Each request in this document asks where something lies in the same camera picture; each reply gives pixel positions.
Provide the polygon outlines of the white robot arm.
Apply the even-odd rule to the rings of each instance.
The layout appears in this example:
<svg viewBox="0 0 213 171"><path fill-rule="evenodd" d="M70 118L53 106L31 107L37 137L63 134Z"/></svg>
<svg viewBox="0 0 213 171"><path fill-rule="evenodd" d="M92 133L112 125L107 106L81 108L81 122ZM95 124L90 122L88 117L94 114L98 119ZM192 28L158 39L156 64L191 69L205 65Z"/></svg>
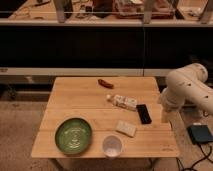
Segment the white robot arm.
<svg viewBox="0 0 213 171"><path fill-rule="evenodd" d="M162 105L162 121L169 121L169 114L176 113L186 100L213 116L213 89L205 84L207 69L199 63L192 63L170 71L166 78L166 88L159 95Z"/></svg>

